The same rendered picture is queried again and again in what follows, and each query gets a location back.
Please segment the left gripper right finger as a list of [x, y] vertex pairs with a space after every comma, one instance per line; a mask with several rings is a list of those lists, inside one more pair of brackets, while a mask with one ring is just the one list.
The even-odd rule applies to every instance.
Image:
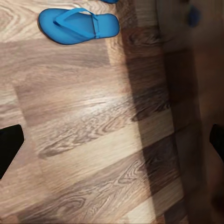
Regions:
[[213, 124], [209, 141], [224, 162], [224, 126]]

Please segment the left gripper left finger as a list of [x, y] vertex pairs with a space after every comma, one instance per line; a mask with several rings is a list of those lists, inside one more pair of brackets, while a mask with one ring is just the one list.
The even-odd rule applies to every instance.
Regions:
[[24, 143], [20, 124], [0, 129], [0, 180]]

